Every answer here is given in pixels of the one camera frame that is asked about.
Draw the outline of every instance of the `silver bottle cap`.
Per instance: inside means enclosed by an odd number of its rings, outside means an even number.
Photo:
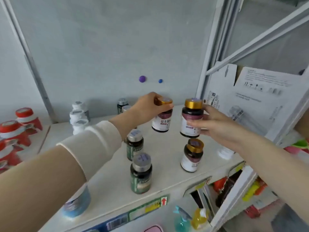
[[[128,101],[125,99],[125,98],[120,98],[118,100],[118,104],[119,105],[127,105],[128,104]]]
[[[130,142],[138,142],[143,139],[143,134],[138,129],[132,129],[127,137]]]
[[[130,106],[130,105],[125,105],[125,106],[123,106],[123,107],[122,107],[122,112],[125,112],[125,111],[129,110],[131,107],[132,107],[132,106]]]
[[[132,160],[132,165],[135,171],[140,172],[140,173],[146,172],[151,167],[150,155],[146,153],[135,155]]]

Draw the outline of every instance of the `gray wall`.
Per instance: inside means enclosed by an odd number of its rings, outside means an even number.
[[[50,124],[21,45],[0,4],[0,123],[15,120],[15,111],[22,107],[31,107],[43,124]]]
[[[282,18],[296,10],[295,7],[268,0],[258,2],[245,0],[237,15],[226,56],[272,27]],[[240,59],[238,65],[297,74],[309,63],[309,23],[276,39],[269,45]]]
[[[11,0],[59,121],[75,100],[97,117],[115,114],[119,97],[194,96],[216,2]]]

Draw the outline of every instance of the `left hand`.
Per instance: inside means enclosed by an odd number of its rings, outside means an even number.
[[[141,96],[129,110],[136,116],[137,125],[144,124],[154,118],[156,115],[168,111],[174,107],[173,104],[157,106],[154,104],[155,98],[162,97],[160,94],[151,92]]]

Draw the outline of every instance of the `purple magnet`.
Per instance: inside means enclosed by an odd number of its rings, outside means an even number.
[[[138,80],[139,80],[140,82],[144,83],[144,82],[146,81],[146,77],[145,77],[145,76],[140,76],[140,77],[138,78]]]

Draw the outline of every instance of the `white bottle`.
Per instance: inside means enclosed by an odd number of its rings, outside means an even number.
[[[88,107],[85,103],[80,102],[80,101],[76,101],[72,104],[73,110],[84,110],[84,113],[88,119],[88,121],[90,121],[90,117],[89,117],[89,110]]]
[[[73,110],[70,112],[70,124],[74,124],[80,119],[87,119],[84,110]]]
[[[230,160],[235,152],[230,150],[229,148],[222,147],[221,149],[218,150],[217,153],[222,159]]]
[[[80,119],[76,121],[75,123],[72,124],[73,135],[83,132],[88,125],[89,121],[87,119]]]

